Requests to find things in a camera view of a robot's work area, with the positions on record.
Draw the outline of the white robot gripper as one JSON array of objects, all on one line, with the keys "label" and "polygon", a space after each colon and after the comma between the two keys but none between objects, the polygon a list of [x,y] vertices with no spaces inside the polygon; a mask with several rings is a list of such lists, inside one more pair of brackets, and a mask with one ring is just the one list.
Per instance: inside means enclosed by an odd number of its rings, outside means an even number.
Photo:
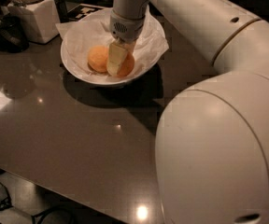
[{"label": "white robot gripper", "polygon": [[116,77],[128,51],[134,53],[136,40],[140,36],[148,5],[114,6],[110,12],[110,32],[115,40],[108,48],[107,72]]}]

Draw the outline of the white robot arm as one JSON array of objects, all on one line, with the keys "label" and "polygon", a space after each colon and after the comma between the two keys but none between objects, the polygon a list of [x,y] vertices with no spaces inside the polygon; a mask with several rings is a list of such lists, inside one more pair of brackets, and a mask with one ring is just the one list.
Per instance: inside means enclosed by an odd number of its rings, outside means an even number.
[{"label": "white robot arm", "polygon": [[160,118],[165,224],[269,224],[269,23],[228,0],[114,0],[114,37],[134,41],[146,5],[217,70]]}]

